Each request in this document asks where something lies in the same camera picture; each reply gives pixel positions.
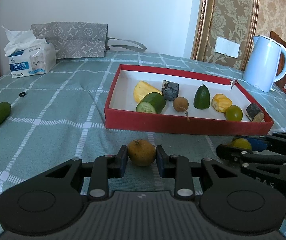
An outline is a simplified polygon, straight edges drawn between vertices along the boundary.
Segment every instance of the cat face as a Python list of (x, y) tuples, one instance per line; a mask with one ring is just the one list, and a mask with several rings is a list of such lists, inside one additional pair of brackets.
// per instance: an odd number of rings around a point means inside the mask
[(33, 70), (44, 68), (43, 53), (40, 53), (38, 56), (30, 56), (30, 63)]

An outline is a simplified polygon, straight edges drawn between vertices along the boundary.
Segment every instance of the electric kettle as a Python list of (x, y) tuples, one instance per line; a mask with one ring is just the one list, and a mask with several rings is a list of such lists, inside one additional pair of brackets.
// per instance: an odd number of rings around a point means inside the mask
[[(274, 82), (286, 75), (286, 48), (275, 40), (258, 35), (253, 37), (254, 49), (246, 65), (243, 79), (264, 92), (269, 92)], [(285, 64), (276, 76), (279, 57), (283, 53)]]

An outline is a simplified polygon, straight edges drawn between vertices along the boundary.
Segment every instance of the blue label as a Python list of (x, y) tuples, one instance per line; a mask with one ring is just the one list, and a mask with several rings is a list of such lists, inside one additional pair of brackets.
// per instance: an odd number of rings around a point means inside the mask
[(11, 71), (18, 71), (23, 69), (29, 69), (29, 63), (28, 62), (20, 62), (20, 63), (14, 63), (10, 64), (10, 70)]
[(16, 52), (12, 53), (9, 57), (20, 56), (23, 54), (23, 52), (24, 52), (24, 50), (16, 51)]
[(35, 73), (38, 73), (38, 72), (45, 72), (45, 70), (42, 69), (42, 68), (39, 68), (39, 69), (36, 69), (34, 71), (29, 71), (29, 74), (35, 74)]

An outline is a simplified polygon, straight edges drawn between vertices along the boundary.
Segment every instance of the gray ribbon handle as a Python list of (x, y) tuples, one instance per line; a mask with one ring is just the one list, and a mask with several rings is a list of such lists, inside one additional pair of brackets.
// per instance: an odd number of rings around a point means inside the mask
[(147, 47), (145, 47), (142, 43), (139, 43), (136, 41), (121, 40), (121, 39), (116, 39), (116, 38), (107, 38), (107, 40), (127, 41), (127, 42), (134, 43), (136, 45), (139, 45), (141, 47), (141, 48), (138, 48), (136, 46), (130, 46), (130, 45), (111, 45), (111, 46), (107, 46), (107, 50), (110, 50), (110, 47), (124, 48), (124, 49), (133, 50), (135, 52), (142, 52), (142, 53), (147, 50)]

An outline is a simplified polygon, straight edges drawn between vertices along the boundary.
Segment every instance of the metal screw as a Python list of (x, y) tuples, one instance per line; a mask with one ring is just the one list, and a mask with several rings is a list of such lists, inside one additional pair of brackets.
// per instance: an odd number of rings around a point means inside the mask
[(189, 197), (193, 194), (193, 191), (191, 191), (188, 188), (181, 188), (178, 190), (178, 195), (181, 197)]
[(90, 195), (92, 197), (103, 197), (105, 195), (105, 191), (99, 188), (93, 189), (90, 191)]

